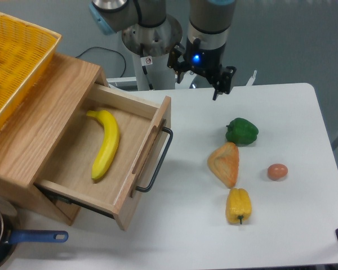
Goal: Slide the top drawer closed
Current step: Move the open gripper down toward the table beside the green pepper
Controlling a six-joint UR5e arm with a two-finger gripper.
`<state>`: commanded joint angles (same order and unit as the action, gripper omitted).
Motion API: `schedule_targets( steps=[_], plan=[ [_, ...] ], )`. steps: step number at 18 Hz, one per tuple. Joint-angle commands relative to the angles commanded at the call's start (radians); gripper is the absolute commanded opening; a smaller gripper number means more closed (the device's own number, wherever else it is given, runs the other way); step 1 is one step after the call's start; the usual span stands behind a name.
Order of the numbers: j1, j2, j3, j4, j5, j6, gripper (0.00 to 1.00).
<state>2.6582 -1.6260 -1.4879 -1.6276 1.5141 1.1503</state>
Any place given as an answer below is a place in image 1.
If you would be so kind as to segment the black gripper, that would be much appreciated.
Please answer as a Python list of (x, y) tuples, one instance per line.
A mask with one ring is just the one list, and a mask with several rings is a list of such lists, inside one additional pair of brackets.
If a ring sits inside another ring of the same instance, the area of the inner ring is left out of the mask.
[(216, 101), (219, 95), (228, 95), (231, 92), (237, 68), (223, 67), (221, 64), (226, 43), (210, 49), (202, 48), (202, 44), (199, 38), (192, 42), (187, 39), (186, 48), (179, 42), (175, 43), (169, 52), (167, 67), (175, 72), (178, 84), (182, 82), (187, 71), (205, 77), (214, 88), (212, 99)]

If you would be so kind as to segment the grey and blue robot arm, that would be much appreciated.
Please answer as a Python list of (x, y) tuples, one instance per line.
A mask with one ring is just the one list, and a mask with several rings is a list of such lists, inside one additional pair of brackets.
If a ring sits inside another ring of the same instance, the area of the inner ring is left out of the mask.
[(191, 71), (214, 88), (213, 98), (229, 94), (236, 73), (222, 58), (235, 1), (190, 1), (185, 44), (180, 23), (166, 1), (91, 1), (89, 11), (105, 35), (121, 33), (132, 53), (139, 90), (171, 89)]

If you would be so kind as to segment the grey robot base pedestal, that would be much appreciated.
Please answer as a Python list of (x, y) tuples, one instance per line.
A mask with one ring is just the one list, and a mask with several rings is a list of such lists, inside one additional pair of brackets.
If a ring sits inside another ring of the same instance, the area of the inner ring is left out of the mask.
[(138, 24), (122, 31), (122, 42), (131, 52), (139, 91), (174, 89), (175, 72), (167, 67), (170, 50), (181, 42), (183, 31), (171, 15), (154, 28)]

